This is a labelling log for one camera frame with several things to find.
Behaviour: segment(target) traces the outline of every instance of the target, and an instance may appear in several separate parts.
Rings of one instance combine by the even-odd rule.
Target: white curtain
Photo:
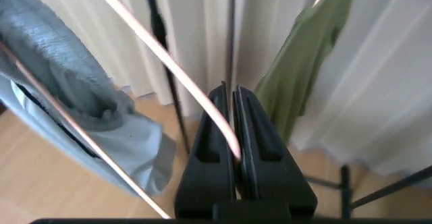
[[[155,93],[162,104],[171,102],[161,64],[102,0],[43,1],[118,86],[130,86],[136,96]],[[122,1],[150,27],[146,0]],[[296,16],[314,0],[157,1],[170,52],[209,92],[222,80],[254,89]],[[431,4],[353,0],[292,144],[301,150],[321,147],[340,162],[362,161],[382,174],[432,164]],[[200,111],[180,85],[179,92],[185,115]]]

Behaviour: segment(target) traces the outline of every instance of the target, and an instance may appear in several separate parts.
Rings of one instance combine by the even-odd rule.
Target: gray garment
[[[173,140],[159,124],[135,112],[133,100],[114,89],[86,47],[46,5],[39,0],[0,0],[0,39],[146,192],[157,194],[167,185],[176,151]],[[85,144],[3,51],[0,99],[77,162],[133,192],[105,162],[77,143]]]

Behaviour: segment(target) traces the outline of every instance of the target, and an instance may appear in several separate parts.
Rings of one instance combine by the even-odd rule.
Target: gray cloth
[[[173,140],[159,124],[135,112],[133,100],[114,89],[86,47],[46,5],[40,0],[0,0],[0,39],[146,192],[157,194],[167,185],[176,151]],[[40,135],[132,192],[106,163],[89,154],[84,141],[4,51],[0,51],[0,87],[0,99]]]

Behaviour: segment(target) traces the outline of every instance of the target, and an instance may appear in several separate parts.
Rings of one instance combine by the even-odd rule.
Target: gray towel
[[[134,110],[76,35],[40,0],[0,0],[0,39],[93,140],[149,194],[171,177],[173,140]],[[30,127],[105,179],[129,187],[0,51],[0,99]]]

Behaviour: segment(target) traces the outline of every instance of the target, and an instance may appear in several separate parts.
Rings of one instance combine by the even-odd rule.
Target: green towel
[[[321,0],[296,18],[290,35],[255,94],[283,140],[302,115],[325,56],[348,17],[351,0]]]

